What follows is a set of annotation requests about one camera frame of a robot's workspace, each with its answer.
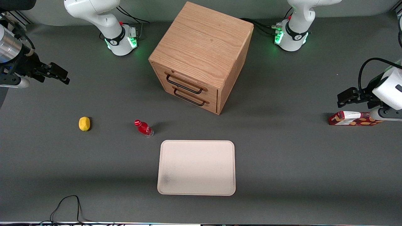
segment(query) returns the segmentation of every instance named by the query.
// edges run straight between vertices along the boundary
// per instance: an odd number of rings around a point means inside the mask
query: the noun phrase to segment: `green led light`
[[[130,42],[131,47],[134,49],[135,47],[137,47],[137,39],[136,38],[131,38],[131,37],[127,37],[127,40]]]
[[[303,44],[306,43],[307,36],[308,36],[308,32],[306,34],[306,37],[304,38]]]
[[[277,34],[277,36],[275,37],[275,43],[280,44],[282,37],[283,37],[283,31],[281,31],[281,32],[279,32],[279,34]]]
[[[107,48],[110,49],[109,43],[107,43],[106,39],[105,39],[105,42],[106,42]]]

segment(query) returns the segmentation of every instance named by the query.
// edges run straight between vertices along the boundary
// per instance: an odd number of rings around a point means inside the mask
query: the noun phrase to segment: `bottle cap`
[[[140,121],[140,120],[138,120],[138,119],[137,119],[137,120],[135,120],[135,121],[134,121],[134,125],[136,125],[136,126],[140,126],[140,125],[141,125],[141,121]]]

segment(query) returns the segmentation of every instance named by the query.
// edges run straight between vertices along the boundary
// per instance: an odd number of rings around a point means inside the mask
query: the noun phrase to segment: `drawer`
[[[174,86],[191,93],[195,97],[216,102],[217,89],[191,81],[178,72],[152,64],[164,88]]]
[[[200,97],[196,97],[194,94],[175,86],[167,86],[166,92],[216,114],[216,101],[201,99]]]

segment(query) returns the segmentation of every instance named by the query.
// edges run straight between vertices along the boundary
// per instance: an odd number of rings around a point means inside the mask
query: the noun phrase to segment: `metal cylinder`
[[[0,63],[14,59],[21,51],[23,44],[14,35],[0,25]]]

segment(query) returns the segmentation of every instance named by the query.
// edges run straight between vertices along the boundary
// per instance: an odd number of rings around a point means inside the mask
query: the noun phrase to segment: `wooden drawer cabinet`
[[[149,62],[166,92],[220,114],[252,31],[251,23],[187,2]]]

